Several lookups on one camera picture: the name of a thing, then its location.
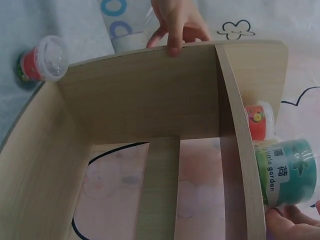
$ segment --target wooden panel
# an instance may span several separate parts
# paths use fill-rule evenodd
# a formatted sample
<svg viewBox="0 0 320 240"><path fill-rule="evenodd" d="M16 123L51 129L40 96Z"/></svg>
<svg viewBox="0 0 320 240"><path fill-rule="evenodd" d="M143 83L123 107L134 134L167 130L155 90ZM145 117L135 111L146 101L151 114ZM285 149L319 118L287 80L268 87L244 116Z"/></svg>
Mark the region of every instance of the wooden panel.
<svg viewBox="0 0 320 240"><path fill-rule="evenodd" d="M137 240L174 240L180 139L151 139L138 211Z"/></svg>
<svg viewBox="0 0 320 240"><path fill-rule="evenodd" d="M226 240L265 240L258 166L244 105L224 47L217 45L216 53Z"/></svg>
<svg viewBox="0 0 320 240"><path fill-rule="evenodd" d="M218 137L212 44L140 50L71 67L58 83L95 144Z"/></svg>
<svg viewBox="0 0 320 240"><path fill-rule="evenodd" d="M277 120L288 64L283 43L256 42L223 45L245 106L270 103Z"/></svg>
<svg viewBox="0 0 320 240"><path fill-rule="evenodd" d="M0 239L67 239L91 148L45 83L0 153Z"/></svg>

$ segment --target blue lettering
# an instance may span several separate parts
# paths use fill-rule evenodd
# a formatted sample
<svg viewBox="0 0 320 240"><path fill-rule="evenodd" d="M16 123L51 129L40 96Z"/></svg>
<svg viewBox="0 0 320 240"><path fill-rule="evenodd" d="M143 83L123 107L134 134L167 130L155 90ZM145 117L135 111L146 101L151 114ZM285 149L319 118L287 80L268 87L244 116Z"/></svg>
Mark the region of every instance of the blue lettering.
<svg viewBox="0 0 320 240"><path fill-rule="evenodd" d="M110 2L110 1L118 1L121 4L120 9L116 10L116 11L108 9L107 8L107 3ZM124 14L126 9L127 9L126 0L102 0L102 2L101 2L101 11L105 15L110 16L110 17L118 17L118 16Z"/></svg>
<svg viewBox="0 0 320 240"><path fill-rule="evenodd" d="M120 36L117 36L117 34L116 34L116 28L117 27L125 28L127 34L125 34L123 36L131 35L131 34L134 33L132 27L128 23L126 23L125 21L114 21L110 25L110 37L111 37L111 39L115 39L115 38L120 37Z"/></svg>

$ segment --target plastic container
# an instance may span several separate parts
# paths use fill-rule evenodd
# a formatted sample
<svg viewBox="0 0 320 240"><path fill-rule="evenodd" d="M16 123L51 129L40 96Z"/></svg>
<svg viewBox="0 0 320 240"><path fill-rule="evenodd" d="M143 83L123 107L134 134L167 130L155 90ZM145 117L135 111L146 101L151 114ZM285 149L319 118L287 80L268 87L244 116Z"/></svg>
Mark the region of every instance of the plastic container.
<svg viewBox="0 0 320 240"><path fill-rule="evenodd" d="M253 146L256 148L256 147L268 147L270 145L273 145L273 144L277 144L277 143L280 143L282 142L283 140L278 137L278 136L272 136L270 139L268 140L263 140L263 141L253 141Z"/></svg>
<svg viewBox="0 0 320 240"><path fill-rule="evenodd" d="M263 203L270 208L320 200L319 155L305 139L255 147Z"/></svg>
<svg viewBox="0 0 320 240"><path fill-rule="evenodd" d="M46 36L17 62L17 75L23 81L50 81L61 79L69 67L67 45L61 37Z"/></svg>
<svg viewBox="0 0 320 240"><path fill-rule="evenodd" d="M275 118L272 107L265 101L245 107L245 113L253 141L271 139L275 135Z"/></svg>

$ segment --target flower outline drawing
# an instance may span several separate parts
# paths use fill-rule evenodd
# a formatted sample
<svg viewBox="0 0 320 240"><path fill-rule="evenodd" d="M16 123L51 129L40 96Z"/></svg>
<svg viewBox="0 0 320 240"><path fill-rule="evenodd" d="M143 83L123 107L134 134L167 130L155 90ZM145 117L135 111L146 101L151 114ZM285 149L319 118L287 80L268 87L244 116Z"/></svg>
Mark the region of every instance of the flower outline drawing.
<svg viewBox="0 0 320 240"><path fill-rule="evenodd" d="M226 39L234 41L239 40L241 36L255 36L253 31L250 31L251 24L245 19L238 21L234 24L227 21L222 25L222 31L217 31L219 35L225 35Z"/></svg>

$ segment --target container lid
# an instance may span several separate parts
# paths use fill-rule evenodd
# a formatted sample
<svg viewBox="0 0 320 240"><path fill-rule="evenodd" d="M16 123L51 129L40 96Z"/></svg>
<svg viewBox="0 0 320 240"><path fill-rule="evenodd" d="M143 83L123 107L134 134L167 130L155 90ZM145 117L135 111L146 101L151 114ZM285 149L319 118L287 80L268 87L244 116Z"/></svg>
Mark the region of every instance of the container lid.
<svg viewBox="0 0 320 240"><path fill-rule="evenodd" d="M45 81L56 82L69 67L68 49L59 36L46 36L37 46L37 65Z"/></svg>
<svg viewBox="0 0 320 240"><path fill-rule="evenodd" d="M266 129L265 129L265 140L272 139L275 135L275 117L274 111L269 103L266 101L258 101L257 105L262 106L265 121L266 121Z"/></svg>
<svg viewBox="0 0 320 240"><path fill-rule="evenodd" d="M316 149L314 146L312 146L312 144L310 144L310 147L312 149L313 157L315 159L315 164L316 164L316 184L315 184L312 197L306 202L302 202L298 204L298 206L302 206L302 207L311 207L311 206L314 207L316 202L320 201L320 154L319 154L319 150Z"/></svg>

